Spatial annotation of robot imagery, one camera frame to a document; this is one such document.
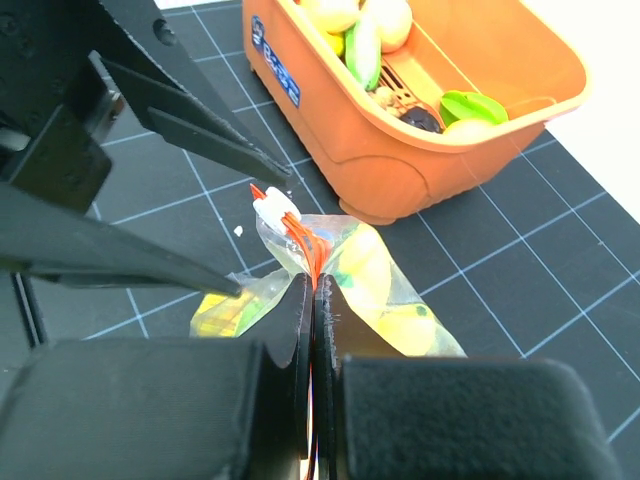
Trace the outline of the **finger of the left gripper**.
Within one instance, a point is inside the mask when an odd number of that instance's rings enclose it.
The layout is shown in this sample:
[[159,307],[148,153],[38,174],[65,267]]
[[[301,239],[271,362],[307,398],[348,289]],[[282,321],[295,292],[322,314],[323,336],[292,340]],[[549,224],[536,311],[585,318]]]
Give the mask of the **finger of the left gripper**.
[[91,1],[95,50],[137,119],[166,142],[270,184],[279,161],[228,108],[153,1]]

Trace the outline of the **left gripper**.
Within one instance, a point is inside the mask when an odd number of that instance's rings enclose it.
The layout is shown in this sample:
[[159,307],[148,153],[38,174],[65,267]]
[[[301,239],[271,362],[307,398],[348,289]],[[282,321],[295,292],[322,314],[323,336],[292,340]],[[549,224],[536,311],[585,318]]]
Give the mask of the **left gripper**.
[[235,281],[85,211],[111,168],[99,142],[122,103],[149,130],[165,110],[153,1],[1,4],[1,267],[77,288]]

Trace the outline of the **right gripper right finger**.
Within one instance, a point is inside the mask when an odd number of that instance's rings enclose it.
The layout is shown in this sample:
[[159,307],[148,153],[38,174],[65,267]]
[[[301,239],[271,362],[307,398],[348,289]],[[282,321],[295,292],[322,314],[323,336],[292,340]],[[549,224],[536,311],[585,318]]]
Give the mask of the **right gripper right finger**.
[[322,275],[313,411],[321,479],[619,479],[586,384],[554,360],[406,357]]

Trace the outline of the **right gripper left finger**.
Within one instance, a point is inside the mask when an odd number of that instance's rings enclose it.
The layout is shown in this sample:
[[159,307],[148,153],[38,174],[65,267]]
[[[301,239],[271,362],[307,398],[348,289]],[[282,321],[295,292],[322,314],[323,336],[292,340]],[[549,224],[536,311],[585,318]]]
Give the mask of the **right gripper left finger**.
[[236,338],[33,351],[1,405],[5,479],[296,479],[308,455],[313,291],[294,277]]

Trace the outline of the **red zipper clear bag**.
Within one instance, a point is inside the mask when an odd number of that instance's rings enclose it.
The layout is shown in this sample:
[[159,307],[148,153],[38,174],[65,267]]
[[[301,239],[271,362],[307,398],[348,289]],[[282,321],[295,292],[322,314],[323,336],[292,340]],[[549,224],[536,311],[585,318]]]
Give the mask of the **red zipper clear bag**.
[[422,301],[376,229],[302,214],[254,188],[257,232],[278,261],[241,294],[209,294],[191,333],[254,346],[250,479],[462,479],[463,435],[435,396],[459,343]]

